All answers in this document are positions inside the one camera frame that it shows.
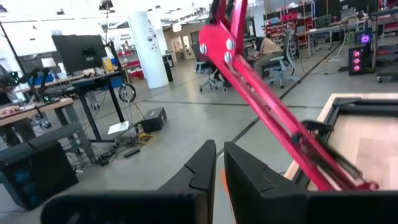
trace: ceiling light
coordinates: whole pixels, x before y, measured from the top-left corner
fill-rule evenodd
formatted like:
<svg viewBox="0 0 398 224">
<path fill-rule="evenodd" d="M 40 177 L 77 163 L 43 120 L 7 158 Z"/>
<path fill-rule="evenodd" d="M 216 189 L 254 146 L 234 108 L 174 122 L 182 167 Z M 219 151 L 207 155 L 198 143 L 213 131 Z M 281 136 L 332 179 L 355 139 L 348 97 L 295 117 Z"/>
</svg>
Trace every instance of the ceiling light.
<svg viewBox="0 0 398 224">
<path fill-rule="evenodd" d="M 180 32 L 181 28 L 182 27 L 180 24 L 175 24 L 175 25 L 173 25 L 173 32 Z"/>
</svg>

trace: door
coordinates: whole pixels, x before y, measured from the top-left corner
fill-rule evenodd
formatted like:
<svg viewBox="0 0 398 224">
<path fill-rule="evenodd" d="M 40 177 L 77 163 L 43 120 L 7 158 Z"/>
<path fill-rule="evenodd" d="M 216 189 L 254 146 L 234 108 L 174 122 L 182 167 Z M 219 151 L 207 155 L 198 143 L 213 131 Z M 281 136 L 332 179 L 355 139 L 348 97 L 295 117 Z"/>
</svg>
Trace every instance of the door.
<svg viewBox="0 0 398 224">
<path fill-rule="evenodd" d="M 177 59 L 177 61 L 179 62 L 179 61 L 185 59 L 185 54 L 184 54 L 181 37 L 174 37 L 172 39 L 172 45 L 173 45 L 173 51 L 175 53 L 175 58 Z"/>
<path fill-rule="evenodd" d="M 191 49 L 191 45 L 189 43 L 189 37 L 187 35 L 182 37 L 182 42 L 184 46 L 184 54 L 186 59 L 193 59 L 193 53 Z"/>
<path fill-rule="evenodd" d="M 191 33 L 192 44 L 199 44 L 199 31 Z"/>
</svg>

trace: white paper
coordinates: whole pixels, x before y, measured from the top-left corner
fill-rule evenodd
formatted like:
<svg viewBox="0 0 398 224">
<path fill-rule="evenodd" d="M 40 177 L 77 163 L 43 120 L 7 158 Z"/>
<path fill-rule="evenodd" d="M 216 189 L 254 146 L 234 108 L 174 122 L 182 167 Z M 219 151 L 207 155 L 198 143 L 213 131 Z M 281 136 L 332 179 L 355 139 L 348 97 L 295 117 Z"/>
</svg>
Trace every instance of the white paper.
<svg viewBox="0 0 398 224">
<path fill-rule="evenodd" d="M 129 126 L 130 126 L 129 121 L 111 125 L 109 127 L 108 134 L 118 133 L 121 131 L 127 131 L 129 129 Z"/>
</svg>

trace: computer monitor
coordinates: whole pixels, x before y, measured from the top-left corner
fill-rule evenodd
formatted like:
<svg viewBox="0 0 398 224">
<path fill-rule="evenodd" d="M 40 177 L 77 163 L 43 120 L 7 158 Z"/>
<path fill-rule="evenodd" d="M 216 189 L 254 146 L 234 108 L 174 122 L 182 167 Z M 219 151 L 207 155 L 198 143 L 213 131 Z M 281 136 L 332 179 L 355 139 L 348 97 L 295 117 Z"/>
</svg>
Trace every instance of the computer monitor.
<svg viewBox="0 0 398 224">
<path fill-rule="evenodd" d="M 102 67 L 107 57 L 99 35 L 53 35 L 52 40 L 68 73 Z"/>
<path fill-rule="evenodd" d="M 331 15 L 324 15 L 317 18 L 317 29 L 330 26 Z"/>
</svg>

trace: black case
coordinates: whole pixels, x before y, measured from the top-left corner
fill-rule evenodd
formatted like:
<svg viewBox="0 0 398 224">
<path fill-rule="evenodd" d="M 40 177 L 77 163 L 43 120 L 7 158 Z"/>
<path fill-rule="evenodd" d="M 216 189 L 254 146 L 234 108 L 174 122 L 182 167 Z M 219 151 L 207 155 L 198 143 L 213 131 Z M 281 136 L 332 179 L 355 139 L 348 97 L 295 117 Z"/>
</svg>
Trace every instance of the black case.
<svg viewBox="0 0 398 224">
<path fill-rule="evenodd" d="M 166 112 L 163 107 L 149 110 L 141 121 L 144 132 L 151 133 L 160 131 L 167 121 Z"/>
<path fill-rule="evenodd" d="M 78 183 L 61 144 L 38 140 L 0 151 L 1 182 L 13 201 L 26 210 Z"/>
</svg>

